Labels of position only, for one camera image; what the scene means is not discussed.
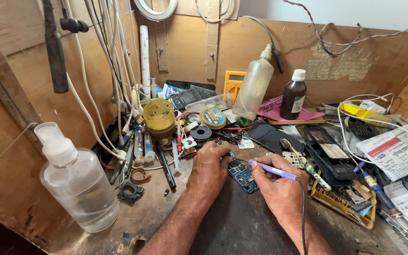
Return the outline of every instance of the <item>black pen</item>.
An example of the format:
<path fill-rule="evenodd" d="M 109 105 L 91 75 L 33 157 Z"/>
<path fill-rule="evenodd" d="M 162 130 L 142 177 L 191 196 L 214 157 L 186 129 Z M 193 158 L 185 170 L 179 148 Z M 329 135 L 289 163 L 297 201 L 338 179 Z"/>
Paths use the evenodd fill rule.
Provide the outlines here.
<path fill-rule="evenodd" d="M 176 184 L 174 182 L 173 175 L 171 174 L 170 167 L 168 165 L 168 161 L 166 160 L 165 154 L 163 153 L 162 146 L 160 145 L 160 142 L 157 141 L 155 143 L 155 148 L 157 149 L 158 156 L 160 158 L 160 162 L 163 165 L 163 171 L 165 172 L 166 179 L 168 180 L 168 183 L 171 187 L 171 189 L 176 188 Z"/>

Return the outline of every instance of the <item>wooden workbench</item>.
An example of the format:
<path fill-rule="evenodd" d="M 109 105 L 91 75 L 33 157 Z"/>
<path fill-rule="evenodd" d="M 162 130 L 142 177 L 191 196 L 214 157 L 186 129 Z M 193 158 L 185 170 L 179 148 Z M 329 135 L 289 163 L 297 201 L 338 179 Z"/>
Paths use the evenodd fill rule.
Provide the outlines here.
<path fill-rule="evenodd" d="M 233 153 L 243 159 L 264 155 L 257 148 L 240 151 L 227 142 L 223 146 L 231 146 Z M 181 174 L 174 177 L 177 189 L 167 197 L 163 197 L 165 189 L 169 189 L 163 170 L 149 171 L 153 177 L 139 185 L 145 188 L 144 195 L 135 204 L 121 200 L 119 217 L 114 224 L 101 232 L 87 233 L 71 222 L 48 252 L 61 255 L 136 254 L 160 228 L 185 191 L 192 163 L 192 159 L 181 161 Z M 336 254 L 402 254 L 400 247 L 408 249 L 408 242 L 378 217 L 374 228 L 367 230 L 313 200 L 309 200 L 309 214 Z M 299 253 L 261 193 L 245 194 L 228 176 L 196 233 L 190 254 Z"/>

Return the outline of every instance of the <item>forearm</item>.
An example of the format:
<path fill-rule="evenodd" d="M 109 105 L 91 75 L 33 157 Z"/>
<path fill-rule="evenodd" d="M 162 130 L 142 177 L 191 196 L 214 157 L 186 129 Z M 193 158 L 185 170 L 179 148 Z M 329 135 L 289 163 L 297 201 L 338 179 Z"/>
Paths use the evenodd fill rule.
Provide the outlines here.
<path fill-rule="evenodd" d="M 189 191 L 184 192 L 167 220 L 139 254 L 188 254 L 209 207 L 207 201 L 196 199 Z"/>
<path fill-rule="evenodd" d="M 284 219 L 282 219 L 281 226 L 297 246 L 300 254 L 303 255 L 302 217 L 289 218 L 288 222 L 284 222 Z M 308 255 L 335 254 L 328 245 L 327 241 L 322 237 L 317 225 L 308 215 L 305 216 L 305 242 Z"/>

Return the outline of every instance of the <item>white wall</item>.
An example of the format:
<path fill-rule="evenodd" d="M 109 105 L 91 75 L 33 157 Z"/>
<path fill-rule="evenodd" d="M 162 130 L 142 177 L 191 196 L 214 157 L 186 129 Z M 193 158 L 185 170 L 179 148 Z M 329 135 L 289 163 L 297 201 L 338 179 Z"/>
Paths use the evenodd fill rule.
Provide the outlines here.
<path fill-rule="evenodd" d="M 408 28 L 408 0 L 291 0 L 310 11 L 316 24 L 404 30 Z M 282 0 L 240 0 L 239 17 L 310 23 L 307 12 Z"/>

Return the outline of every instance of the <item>white bottle cap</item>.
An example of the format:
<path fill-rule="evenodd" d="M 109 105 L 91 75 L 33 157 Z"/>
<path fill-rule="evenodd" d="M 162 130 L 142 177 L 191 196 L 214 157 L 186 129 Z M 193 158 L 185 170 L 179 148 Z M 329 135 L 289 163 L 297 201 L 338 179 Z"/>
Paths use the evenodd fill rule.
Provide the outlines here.
<path fill-rule="evenodd" d="M 271 43 L 267 44 L 267 47 L 265 47 L 264 51 L 261 53 L 260 58 L 266 58 L 268 60 L 272 58 L 272 44 Z"/>
<path fill-rule="evenodd" d="M 65 165 L 78 156 L 77 149 L 71 140 L 62 134 L 56 123 L 40 124 L 34 129 L 34 133 L 43 144 L 42 152 L 51 164 Z"/>
<path fill-rule="evenodd" d="M 145 162 L 151 162 L 152 160 L 155 159 L 155 152 L 153 151 L 148 151 L 144 155 L 144 161 Z"/>
<path fill-rule="evenodd" d="M 303 69 L 295 69 L 292 75 L 292 80 L 296 82 L 301 82 L 305 79 L 306 71 Z"/>

